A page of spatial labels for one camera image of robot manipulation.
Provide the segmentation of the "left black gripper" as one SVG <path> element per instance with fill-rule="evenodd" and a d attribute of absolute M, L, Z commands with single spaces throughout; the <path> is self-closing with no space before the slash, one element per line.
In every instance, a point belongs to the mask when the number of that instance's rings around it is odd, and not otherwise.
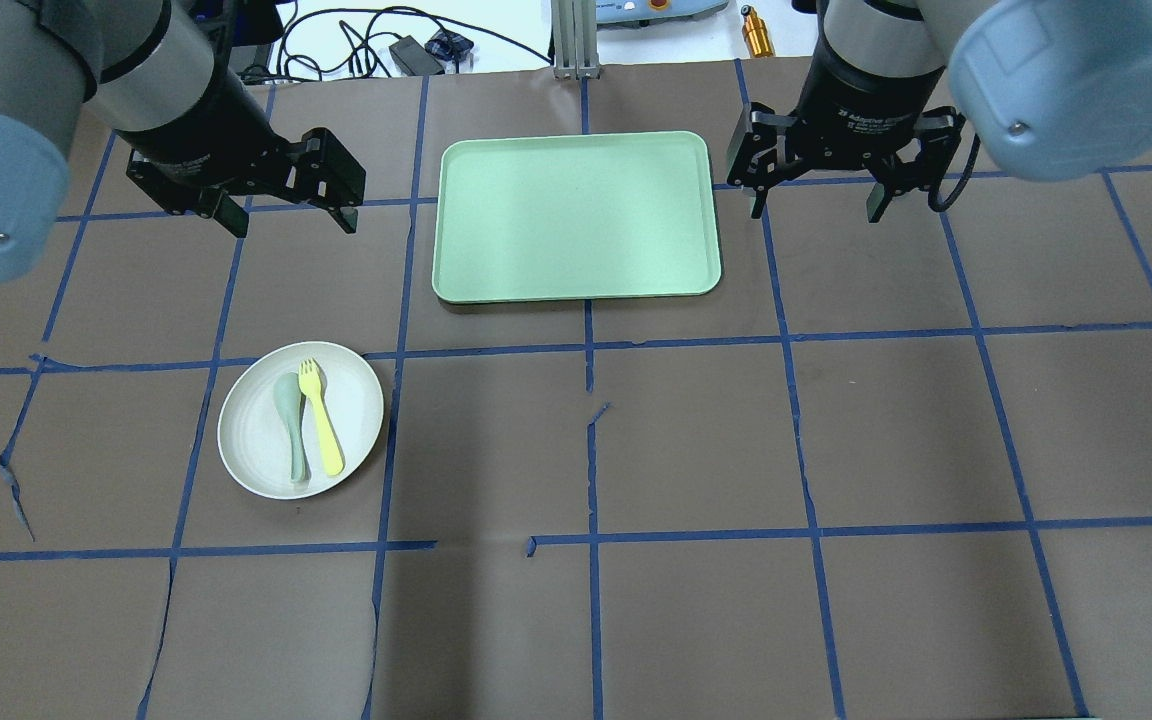
<path fill-rule="evenodd" d="M 347 234 L 358 232 L 366 170 L 334 132 L 310 129 L 289 142 L 227 65 L 204 94 L 168 123 L 126 132 L 126 176 L 170 214 L 192 213 L 247 237 L 250 214 L 234 196 L 270 195 L 321 209 Z"/>

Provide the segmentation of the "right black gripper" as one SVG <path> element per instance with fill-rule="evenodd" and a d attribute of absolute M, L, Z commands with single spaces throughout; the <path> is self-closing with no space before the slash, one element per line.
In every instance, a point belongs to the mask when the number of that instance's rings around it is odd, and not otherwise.
<path fill-rule="evenodd" d="M 967 115 L 955 108 L 923 113 L 945 71 L 914 77 L 876 76 L 832 50 L 814 50 L 803 92 L 790 114 L 761 103 L 741 106 L 726 150 L 726 184 L 750 199 L 750 218 L 761 219 L 771 188 L 812 170 L 867 169 L 869 223 L 881 222 L 890 202 L 916 191 L 929 209 L 946 213 L 967 187 L 963 174 L 941 194 L 963 141 Z M 911 141 L 914 159 L 899 156 Z"/>

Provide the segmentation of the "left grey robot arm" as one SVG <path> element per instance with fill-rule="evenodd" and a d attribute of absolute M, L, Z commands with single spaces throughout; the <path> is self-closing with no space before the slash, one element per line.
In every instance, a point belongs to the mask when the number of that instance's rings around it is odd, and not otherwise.
<path fill-rule="evenodd" d="M 273 1 L 0 1 L 0 283 L 44 255 L 83 108 L 131 147 L 127 176 L 164 213 L 242 237 L 242 197 L 270 196 L 357 232 L 361 162 L 323 127 L 279 136 L 230 67 L 283 32 Z"/>

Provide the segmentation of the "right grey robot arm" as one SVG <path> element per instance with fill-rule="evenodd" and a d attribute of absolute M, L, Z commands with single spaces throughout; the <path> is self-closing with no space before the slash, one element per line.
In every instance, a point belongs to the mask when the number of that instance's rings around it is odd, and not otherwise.
<path fill-rule="evenodd" d="M 1152 149 L 1152 1 L 797 1 L 818 23 L 795 109 L 742 108 L 727 183 L 760 217 L 771 188 L 864 170 L 867 220 L 942 183 L 963 141 L 1024 181 L 1055 182 Z"/>

